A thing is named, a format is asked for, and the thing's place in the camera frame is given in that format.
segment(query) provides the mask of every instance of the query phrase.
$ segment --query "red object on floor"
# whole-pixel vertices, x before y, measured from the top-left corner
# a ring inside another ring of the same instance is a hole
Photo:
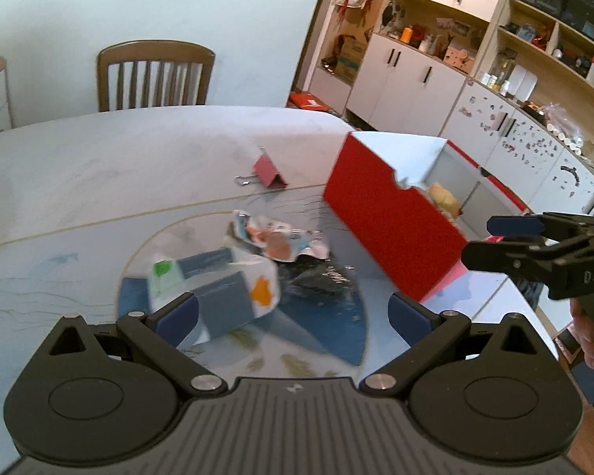
[[[260,179],[264,187],[283,189],[288,185],[266,152],[253,165],[253,172]]]
[[[298,106],[299,109],[303,110],[320,110],[321,112],[330,112],[332,110],[319,98],[310,93],[291,93],[290,101]]]
[[[422,193],[399,188],[394,176],[349,134],[324,200],[399,290],[422,301],[460,260],[467,241]]]

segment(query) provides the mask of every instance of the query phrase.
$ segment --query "snack wrapper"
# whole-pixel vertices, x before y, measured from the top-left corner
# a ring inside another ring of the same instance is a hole
[[[233,217],[235,236],[260,248],[265,257],[274,261],[295,262],[300,255],[325,260],[330,255],[330,248],[318,230],[293,228],[263,216],[254,218],[238,209],[233,211]]]

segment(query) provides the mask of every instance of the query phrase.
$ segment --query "white wall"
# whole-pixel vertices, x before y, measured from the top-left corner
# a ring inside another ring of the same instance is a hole
[[[0,0],[17,126],[97,111],[95,59],[134,39],[216,53],[208,104],[283,106],[317,0]]]

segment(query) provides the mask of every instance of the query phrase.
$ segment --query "yellow object in box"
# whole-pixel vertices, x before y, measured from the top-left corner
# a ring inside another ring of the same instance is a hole
[[[431,184],[427,194],[439,209],[449,213],[454,220],[461,216],[462,210],[458,200],[451,194],[451,191],[442,187],[438,182]]]
[[[340,79],[352,84],[358,73],[363,56],[366,54],[367,45],[359,43],[356,39],[346,37],[341,54],[337,61],[334,74]]]

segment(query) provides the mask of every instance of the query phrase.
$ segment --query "human hand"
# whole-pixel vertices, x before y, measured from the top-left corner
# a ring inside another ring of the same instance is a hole
[[[585,313],[577,298],[570,298],[570,314],[583,349],[585,364],[594,370],[594,321]]]

